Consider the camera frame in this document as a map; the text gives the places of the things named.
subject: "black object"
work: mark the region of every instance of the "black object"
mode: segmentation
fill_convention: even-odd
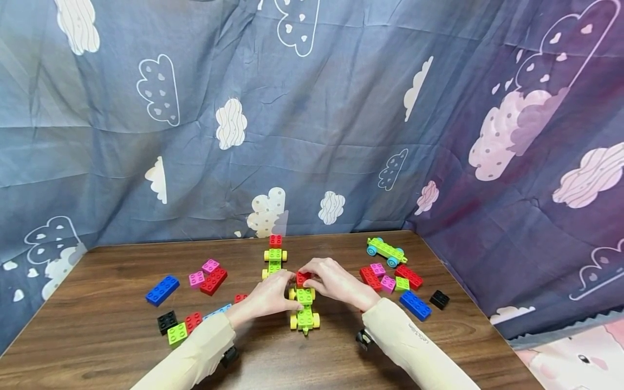
[[[440,290],[436,290],[436,292],[433,293],[431,298],[429,298],[429,302],[433,303],[440,310],[444,310],[444,308],[446,307],[446,304],[448,304],[450,300],[451,299],[448,296],[446,296],[443,292],[441,292]]]
[[[175,312],[172,310],[169,313],[158,317],[158,329],[161,335],[166,335],[167,331],[174,326],[178,325],[178,319],[175,317]]]
[[[234,363],[238,359],[238,350],[236,347],[232,347],[225,351],[221,358],[221,364],[223,368],[227,368],[230,364]]]
[[[373,338],[366,332],[365,329],[362,329],[355,335],[355,341],[358,342],[359,346],[362,347],[363,350],[368,351],[368,346],[373,343]]]

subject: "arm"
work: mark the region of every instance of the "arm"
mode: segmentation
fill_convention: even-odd
[[[243,323],[303,309],[298,302],[284,298],[286,285],[294,277],[294,273],[280,270],[259,283],[244,301],[206,319],[131,390],[190,390],[215,372],[225,351],[233,346],[235,330]]]
[[[306,280],[305,287],[364,312],[362,319],[373,340],[423,390],[479,388],[397,304],[381,299],[333,259],[314,258],[300,272],[311,272],[320,279]]]

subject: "hand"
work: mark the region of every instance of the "hand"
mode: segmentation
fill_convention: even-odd
[[[302,310],[297,301],[284,298],[284,291],[295,274],[286,270],[279,270],[269,275],[267,279],[258,283],[256,288],[243,301],[232,306],[225,312],[232,328],[236,329],[247,321],[280,313],[286,310]]]
[[[357,280],[332,258],[313,258],[299,272],[311,272],[320,281],[308,279],[304,287],[312,287],[319,294],[349,303],[361,311],[368,311],[381,297],[369,285]]]

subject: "blue wheel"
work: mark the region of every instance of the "blue wheel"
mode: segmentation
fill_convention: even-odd
[[[399,260],[395,259],[394,257],[389,257],[386,263],[388,263],[388,266],[390,268],[396,268],[396,266],[399,265]]]

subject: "red lego brick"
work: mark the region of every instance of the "red lego brick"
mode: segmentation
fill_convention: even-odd
[[[202,315],[198,311],[191,313],[191,315],[184,320],[184,323],[187,325],[187,333],[191,334],[195,328],[202,323]]]
[[[227,271],[223,268],[218,267],[208,277],[206,280],[199,286],[199,290],[204,293],[212,296],[215,291],[219,288],[221,283],[228,277]]]
[[[373,288],[373,290],[380,292],[381,291],[381,283],[377,276],[373,273],[373,269],[371,267],[364,267],[360,269],[359,275],[362,277],[362,281]]]
[[[297,288],[303,288],[303,282],[312,278],[312,274],[310,272],[301,273],[297,272]]]
[[[422,278],[418,276],[416,272],[406,267],[405,264],[399,265],[396,270],[394,270],[394,276],[400,276],[401,278],[409,280],[409,286],[412,290],[418,290],[422,285]]]
[[[238,302],[241,302],[242,300],[244,300],[245,298],[247,298],[247,294],[237,294],[234,297],[234,304],[237,304]]]
[[[281,236],[279,234],[269,236],[269,248],[281,248]]]

